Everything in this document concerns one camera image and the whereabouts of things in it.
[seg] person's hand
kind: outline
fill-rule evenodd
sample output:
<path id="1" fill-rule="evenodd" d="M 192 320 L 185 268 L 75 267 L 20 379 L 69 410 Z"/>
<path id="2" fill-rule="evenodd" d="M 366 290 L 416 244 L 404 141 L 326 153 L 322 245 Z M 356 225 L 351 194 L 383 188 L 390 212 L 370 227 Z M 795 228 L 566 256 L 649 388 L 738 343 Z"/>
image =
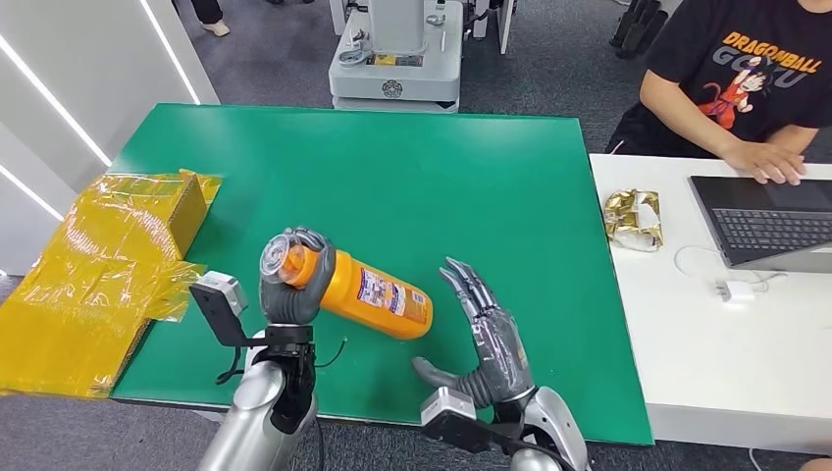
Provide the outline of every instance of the person's hand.
<path id="1" fill-rule="evenodd" d="M 503 310 L 474 270 L 465 263 L 446 258 L 449 268 L 440 268 L 462 304 L 480 365 L 465 376 L 435 367 L 423 357 L 413 358 L 413 368 L 423 381 L 439 388 L 447 386 L 473 397 L 478 408 L 503 402 L 534 387 L 529 360 L 511 314 Z"/>
<path id="2" fill-rule="evenodd" d="M 330 285 L 336 269 L 336 249 L 322 235 L 297 227 L 287 228 L 284 234 L 290 239 L 320 252 L 315 273 L 298 289 L 286 283 L 269 283 L 260 276 L 260 309 L 270 324 L 306 325 L 315 319 L 321 307 L 321 299 Z"/>
<path id="3" fill-rule="evenodd" d="M 778 145 L 738 140 L 717 154 L 737 170 L 746 171 L 760 183 L 771 179 L 776 183 L 800 184 L 806 173 L 804 156 Z"/>

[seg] black cable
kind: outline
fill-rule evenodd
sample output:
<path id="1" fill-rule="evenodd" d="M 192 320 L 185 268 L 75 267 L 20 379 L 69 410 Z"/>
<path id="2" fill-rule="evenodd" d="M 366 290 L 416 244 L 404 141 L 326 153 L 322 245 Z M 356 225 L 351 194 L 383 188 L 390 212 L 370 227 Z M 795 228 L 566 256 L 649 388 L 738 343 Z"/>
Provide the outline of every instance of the black cable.
<path id="1" fill-rule="evenodd" d="M 517 451 L 519 451 L 522 448 L 529 448 L 545 454 L 546 456 L 550 457 L 555 462 L 557 462 L 557 464 L 559 464 L 560 467 L 563 468 L 563 471 L 576 471 L 575 468 L 571 464 L 569 464 L 569 461 L 566 461 L 566 459 L 563 458 L 563 456 L 546 448 L 545 446 L 530 444 L 528 442 L 523 442 L 522 440 L 512 441 L 511 444 L 517 446 Z"/>
<path id="2" fill-rule="evenodd" d="M 321 419 L 316 417 L 315 425 L 318 426 L 318 469 L 324 471 L 327 467 L 327 454 L 324 449 L 324 430 L 321 429 Z"/>
<path id="3" fill-rule="evenodd" d="M 324 363 L 323 365 L 315 365 L 315 368 L 326 368 L 326 367 L 332 365 L 333 363 L 335 363 L 335 361 L 338 360 L 338 357 L 340 356 L 340 353 L 343 351 L 343 347 L 345 345 L 346 345 L 346 337 L 341 339 L 340 347 L 338 348 L 338 353 L 336 353 L 336 356 L 334 356 L 332 360 Z"/>
<path id="4" fill-rule="evenodd" d="M 218 385 L 222 385 L 228 382 L 234 375 L 241 375 L 244 370 L 237 369 L 236 364 L 239 362 L 240 352 L 239 347 L 236 346 L 234 348 L 234 361 L 232 361 L 232 366 L 228 369 L 228 371 L 220 373 L 214 382 Z"/>

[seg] power adapter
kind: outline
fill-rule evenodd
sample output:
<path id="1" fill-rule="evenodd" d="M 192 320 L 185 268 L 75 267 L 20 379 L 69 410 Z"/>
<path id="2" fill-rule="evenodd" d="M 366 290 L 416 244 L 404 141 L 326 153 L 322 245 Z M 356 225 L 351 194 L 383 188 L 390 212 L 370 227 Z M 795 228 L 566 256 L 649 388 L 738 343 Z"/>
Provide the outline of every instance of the power adapter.
<path id="1" fill-rule="evenodd" d="M 716 284 L 716 292 L 726 304 L 748 304 L 756 299 L 754 287 L 749 282 L 726 280 Z"/>

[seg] led light strip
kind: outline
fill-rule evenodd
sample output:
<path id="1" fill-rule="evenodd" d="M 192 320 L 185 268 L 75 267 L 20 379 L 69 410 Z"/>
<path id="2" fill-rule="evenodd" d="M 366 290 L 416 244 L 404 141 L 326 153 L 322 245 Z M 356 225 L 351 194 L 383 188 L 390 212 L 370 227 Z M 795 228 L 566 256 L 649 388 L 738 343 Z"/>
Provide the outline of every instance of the led light strip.
<path id="1" fill-rule="evenodd" d="M 14 186 L 19 188 L 22 192 L 24 192 L 26 194 L 26 196 L 33 199 L 35 203 L 39 204 L 40 207 L 45 209 L 47 213 L 54 216 L 55 219 L 57 219 L 58 221 L 63 221 L 64 220 L 64 217 L 61 216 L 61 213 L 59 213 L 58 211 L 55 211 L 55 208 L 53 208 L 52 206 L 49 206 L 49 203 L 44 201 L 43 198 L 38 196 L 37 193 L 35 193 L 34 191 L 31 190 L 31 188 L 29 188 L 23 182 L 18 180 L 17 177 L 12 175 L 12 173 L 9 172 L 8 170 L 6 170 L 6 168 L 3 167 L 2 165 L 0 165 L 0 175 L 9 179 L 9 181 L 12 182 L 14 184 Z"/>
<path id="2" fill-rule="evenodd" d="M 67 124 L 70 125 L 70 128 L 72 128 L 73 131 L 75 131 L 76 134 L 78 134 L 80 140 L 82 140 L 83 143 L 86 144 L 87 147 L 89 147 L 92 153 L 95 154 L 95 156 L 98 157 L 101 160 L 101 162 L 104 162 L 104 165 L 106 165 L 107 167 L 113 165 L 113 161 L 111 161 L 104 153 L 104 151 L 101 150 L 100 147 L 98 147 L 98 144 L 96 144 L 95 141 L 92 140 L 92 137 L 90 137 L 89 134 L 87 134 L 86 131 L 83 130 L 83 128 L 78 124 L 78 121 L 76 121 L 76 119 L 73 118 L 72 115 L 70 115 L 70 112 L 67 111 L 66 108 L 64 108 L 64 105 L 62 105 L 61 102 L 58 101 L 57 98 L 55 98 L 55 95 L 53 95 L 51 91 L 49 91 L 49 88 L 46 88 L 46 85 L 44 85 L 43 82 L 40 81 L 40 78 L 38 78 L 34 74 L 34 72 L 28 67 L 26 62 L 24 62 L 24 60 L 21 59 L 21 56 L 19 56 L 18 53 L 15 52 L 11 44 L 9 44 L 9 42 L 6 41 L 2 34 L 0 34 L 0 50 L 6 53 L 6 55 L 15 64 L 15 66 L 17 66 L 18 69 L 23 73 L 23 75 L 26 76 L 28 81 L 31 82 L 31 84 L 34 85 L 37 91 L 39 91 L 40 94 L 43 95 L 44 98 L 46 98 L 46 101 L 48 101 L 49 104 L 52 105 L 52 108 L 54 108 L 55 111 L 58 112 L 59 115 L 61 115 L 61 118 L 63 118 L 64 121 L 66 121 Z"/>
<path id="3" fill-rule="evenodd" d="M 162 40 L 162 45 L 165 46 L 165 50 L 168 51 L 168 56 L 171 57 L 171 61 L 174 63 L 174 67 L 177 68 L 177 72 L 180 74 L 182 83 L 184 83 L 184 87 L 187 88 L 187 92 L 190 93 L 190 97 L 193 99 L 193 103 L 201 105 L 202 103 L 199 101 L 199 97 L 196 96 L 196 91 L 193 89 L 193 86 L 190 84 L 190 80 L 187 79 L 187 75 L 184 73 L 184 69 L 182 68 L 182 64 L 180 64 L 180 60 L 174 53 L 174 48 L 171 47 L 171 43 L 168 42 L 168 36 L 165 35 L 165 33 L 162 31 L 162 27 L 159 26 L 159 22 L 156 20 L 156 15 L 153 14 L 153 10 L 151 10 L 150 5 L 147 4 L 147 0 L 138 0 L 138 2 L 141 4 L 141 8 L 144 9 L 144 13 L 147 14 L 147 18 L 153 25 L 153 29 L 156 29 L 156 34 L 158 34 L 159 39 Z"/>

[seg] green table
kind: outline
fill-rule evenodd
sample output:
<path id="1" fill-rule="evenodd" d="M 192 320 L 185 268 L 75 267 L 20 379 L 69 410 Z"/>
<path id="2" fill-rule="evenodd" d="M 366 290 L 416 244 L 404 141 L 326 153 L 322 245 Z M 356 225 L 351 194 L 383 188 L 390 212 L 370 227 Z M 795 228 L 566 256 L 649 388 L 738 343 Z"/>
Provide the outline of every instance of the green table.
<path id="1" fill-rule="evenodd" d="M 422 288 L 434 324 L 399 341 L 322 312 L 315 321 L 320 413 L 418 423 L 432 390 L 410 367 L 424 355 L 465 373 L 470 330 L 438 267 L 473 265 L 514 314 L 535 380 L 565 398 L 590 440 L 651 444 L 644 398 L 577 120 L 332 110 L 159 105 L 113 172 L 188 168 L 225 177 L 188 261 L 237 277 L 257 308 L 264 243 L 304 225 Z M 232 350 L 191 303 L 180 323 L 155 323 L 114 398 L 228 405 L 237 380 L 215 386 Z"/>

